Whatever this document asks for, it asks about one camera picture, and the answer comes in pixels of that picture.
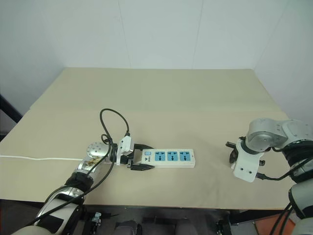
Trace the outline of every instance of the power strip switch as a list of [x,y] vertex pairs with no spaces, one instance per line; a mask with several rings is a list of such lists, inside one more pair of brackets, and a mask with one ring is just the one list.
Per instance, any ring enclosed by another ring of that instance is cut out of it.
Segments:
[[194,168],[196,160],[193,149],[143,149],[141,163],[158,168]]

